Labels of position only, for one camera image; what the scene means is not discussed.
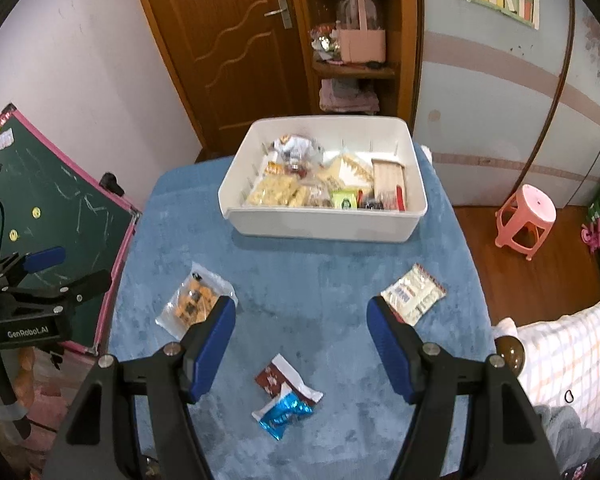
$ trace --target table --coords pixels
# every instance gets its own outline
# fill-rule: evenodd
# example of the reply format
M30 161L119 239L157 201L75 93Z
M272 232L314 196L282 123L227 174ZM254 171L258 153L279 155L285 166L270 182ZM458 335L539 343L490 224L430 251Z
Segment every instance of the table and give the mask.
M233 284L234 334L210 393L190 409L216 480L388 478L413 407L391 389L366 328L366 304L416 262L447 290L416 325L421 338L464 358L483 360L494 351L464 236L419 146L416 154L429 210L403 244L242 236L218 206L230 158L170 171L156 184L123 273L109 351L128 360L173 340L154 319L192 261ZM279 352L324 398L277 442L251 412L269 400L254 376ZM139 437L151 455L143 400ZM466 408L459 398L443 474L458 469Z

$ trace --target wooden shelf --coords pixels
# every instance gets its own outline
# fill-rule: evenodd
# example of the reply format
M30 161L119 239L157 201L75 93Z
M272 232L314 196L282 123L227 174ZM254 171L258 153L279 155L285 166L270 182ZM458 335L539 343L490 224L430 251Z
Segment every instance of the wooden shelf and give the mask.
M314 60L312 63L314 72L324 79L334 77L355 77L358 79L393 79L395 70L391 66L373 69L364 65L332 65Z

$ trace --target door lock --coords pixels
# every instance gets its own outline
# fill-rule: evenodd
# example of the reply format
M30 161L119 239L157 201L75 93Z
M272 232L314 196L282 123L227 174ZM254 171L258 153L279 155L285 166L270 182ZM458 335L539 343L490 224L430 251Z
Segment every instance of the door lock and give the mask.
M282 23L285 28L293 28L294 24L291 22L291 13L289 12L289 4L286 0L278 0L278 10L272 10L271 12L265 12L265 16L275 16L276 14L282 15Z

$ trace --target checkered blanket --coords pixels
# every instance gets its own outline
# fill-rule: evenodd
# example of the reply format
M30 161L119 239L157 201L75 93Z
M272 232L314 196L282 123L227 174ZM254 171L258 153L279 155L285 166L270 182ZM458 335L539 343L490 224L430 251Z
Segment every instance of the checkered blanket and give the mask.
M526 354L518 379L532 405L568 404L583 427L600 433L600 302L517 332Z

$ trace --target blue gripper pad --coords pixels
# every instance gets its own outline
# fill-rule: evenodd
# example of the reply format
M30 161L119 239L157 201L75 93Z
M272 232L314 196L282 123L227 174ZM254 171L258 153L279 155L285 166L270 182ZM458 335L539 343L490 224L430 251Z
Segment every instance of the blue gripper pad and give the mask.
M235 303L226 298L222 314L206 338L194 364L193 380L189 391L196 402L211 389L234 327Z
M64 247L52 247L37 253L27 254L22 263L22 268L29 274L40 272L56 265L60 265L66 258Z
M417 402L418 393L411 381L410 362L380 311L378 301L383 300L372 298L366 305L366 326L371 334L371 339L376 344L380 360L394 392L403 396L409 404L414 404Z

